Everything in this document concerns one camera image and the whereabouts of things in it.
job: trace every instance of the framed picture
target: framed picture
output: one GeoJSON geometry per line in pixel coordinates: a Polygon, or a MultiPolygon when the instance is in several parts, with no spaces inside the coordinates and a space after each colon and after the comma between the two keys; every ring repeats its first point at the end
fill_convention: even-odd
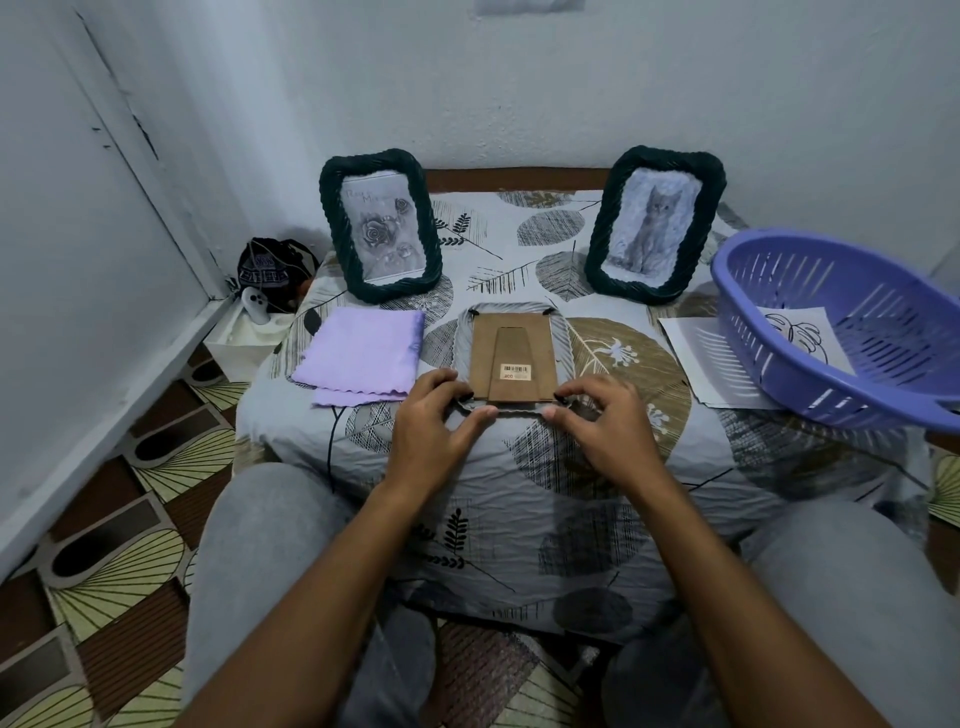
{"type": "Polygon", "coordinates": [[[634,147],[610,171],[585,270],[599,293],[648,304],[684,292],[727,186],[707,152],[634,147]]]}
{"type": "Polygon", "coordinates": [[[320,199],[350,293],[366,303],[425,293],[443,269],[423,170],[413,155],[334,157],[320,199]]]}

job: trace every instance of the lavender cloth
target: lavender cloth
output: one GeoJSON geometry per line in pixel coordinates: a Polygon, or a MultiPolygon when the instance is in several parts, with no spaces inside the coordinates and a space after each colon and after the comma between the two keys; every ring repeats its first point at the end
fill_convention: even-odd
{"type": "Polygon", "coordinates": [[[293,380],[317,387],[315,404],[402,400],[417,379],[422,343],[423,311],[336,308],[303,353],[293,380]]]}

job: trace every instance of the cat picture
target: cat picture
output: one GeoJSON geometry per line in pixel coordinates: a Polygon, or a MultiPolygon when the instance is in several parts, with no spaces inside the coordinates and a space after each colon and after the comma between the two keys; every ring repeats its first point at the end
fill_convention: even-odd
{"type": "Polygon", "coordinates": [[[663,194],[654,187],[647,199],[646,215],[636,236],[629,244],[621,240],[612,246],[609,263],[632,273],[651,273],[665,255],[667,229],[682,195],[682,190],[663,194]]]}

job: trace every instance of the mattress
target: mattress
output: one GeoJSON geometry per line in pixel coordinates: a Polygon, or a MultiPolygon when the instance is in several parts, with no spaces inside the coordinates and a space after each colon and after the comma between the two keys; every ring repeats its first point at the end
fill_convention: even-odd
{"type": "MultiPolygon", "coordinates": [[[[584,262],[601,192],[432,196],[444,272],[430,292],[382,304],[421,308],[420,372],[453,361],[457,321],[478,303],[546,303],[565,317],[575,372],[633,382],[667,467],[731,544],[792,501],[855,500],[925,538],[929,459],[914,428],[838,431],[786,413],[710,409],[692,396],[658,318],[712,315],[708,263],[742,221],[721,205],[686,293],[656,308],[598,295],[584,262]]],[[[321,408],[290,379],[336,306],[364,305],[325,262],[289,334],[237,411],[242,469],[282,460],[362,499],[384,474],[397,404],[321,408]]],[[[450,427],[462,421],[455,411],[450,427]]],[[[572,439],[536,415],[502,416],[420,515],[393,573],[438,612],[623,643],[675,609],[657,548],[634,509],[572,439]]]]}

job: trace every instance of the white game controller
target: white game controller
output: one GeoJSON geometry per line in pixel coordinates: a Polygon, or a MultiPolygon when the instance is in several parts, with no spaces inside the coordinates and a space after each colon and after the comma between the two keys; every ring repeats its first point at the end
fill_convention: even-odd
{"type": "Polygon", "coordinates": [[[270,314],[267,313],[267,297],[260,292],[259,288],[249,286],[244,288],[240,300],[243,301],[243,307],[250,314],[251,321],[260,325],[270,323],[270,314]]]}

